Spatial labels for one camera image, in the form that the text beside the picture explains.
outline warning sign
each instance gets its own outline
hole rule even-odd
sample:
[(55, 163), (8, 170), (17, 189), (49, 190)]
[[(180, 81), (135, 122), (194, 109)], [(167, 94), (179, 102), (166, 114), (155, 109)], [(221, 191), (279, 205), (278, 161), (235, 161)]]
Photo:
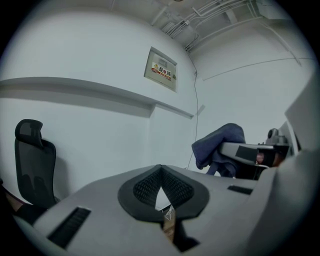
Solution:
[(155, 62), (152, 62), (151, 70), (171, 81), (171, 71), (170, 70), (163, 68), (162, 66), (160, 66), (159, 64), (157, 64)]

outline black mesh chair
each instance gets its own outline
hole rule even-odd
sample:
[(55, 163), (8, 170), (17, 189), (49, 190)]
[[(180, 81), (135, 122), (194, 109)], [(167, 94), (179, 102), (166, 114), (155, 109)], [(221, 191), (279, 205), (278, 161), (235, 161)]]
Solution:
[(32, 119), (20, 121), (15, 128), (15, 166), (21, 196), (31, 204), (24, 204), (16, 212), (33, 224), (56, 203), (53, 190), (56, 148), (42, 139), (42, 122)]

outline black rectangular strip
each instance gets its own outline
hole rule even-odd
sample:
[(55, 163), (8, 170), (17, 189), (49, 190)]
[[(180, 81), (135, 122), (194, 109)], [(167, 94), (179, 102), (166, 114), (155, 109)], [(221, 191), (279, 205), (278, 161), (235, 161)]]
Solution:
[(48, 237), (48, 239), (61, 248), (66, 248), (68, 243), (78, 232), (86, 218), (90, 214), (90, 210), (77, 207)]
[(228, 187), (228, 190), (232, 190), (232, 191), (239, 192), (239, 193), (246, 194), (246, 195), (250, 195), (253, 191), (253, 189), (251, 189), (251, 188), (235, 186), (235, 185), (230, 185)]
[(252, 162), (257, 160), (258, 149), (249, 148), (246, 146), (239, 146), (235, 153), (236, 157), (243, 158)]

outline electrical panel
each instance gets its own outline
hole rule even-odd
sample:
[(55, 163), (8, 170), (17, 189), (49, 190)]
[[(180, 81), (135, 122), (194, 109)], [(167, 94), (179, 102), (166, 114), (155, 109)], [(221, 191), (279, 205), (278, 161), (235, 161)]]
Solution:
[(146, 63), (144, 77), (176, 92), (176, 65), (172, 59), (151, 48)]

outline wire on wall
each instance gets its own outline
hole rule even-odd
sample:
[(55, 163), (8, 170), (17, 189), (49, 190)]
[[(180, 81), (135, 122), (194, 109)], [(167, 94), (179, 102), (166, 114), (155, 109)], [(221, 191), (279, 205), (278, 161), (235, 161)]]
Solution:
[[(190, 55), (188, 54), (193, 66), (194, 66), (194, 69), (195, 69), (195, 77), (194, 77), (194, 90), (195, 90), (195, 97), (196, 97), (196, 125), (195, 125), (195, 139), (194, 141), (196, 142), (197, 141), (197, 133), (198, 133), (198, 118), (199, 118), (199, 101), (198, 101), (198, 94), (197, 94), (197, 88), (196, 88), (196, 80), (197, 80), (197, 76), (198, 76), (198, 71), (197, 71), (197, 68), (193, 62), (193, 60), (191, 59)], [(191, 162), (191, 159), (192, 159), (192, 156), (193, 156), (194, 152), (192, 151), (191, 153), (191, 156), (190, 156), (190, 160), (189, 160), (189, 163), (188, 163), (188, 167), (187, 167), (187, 170), (189, 170), (189, 165), (190, 165), (190, 162)]]

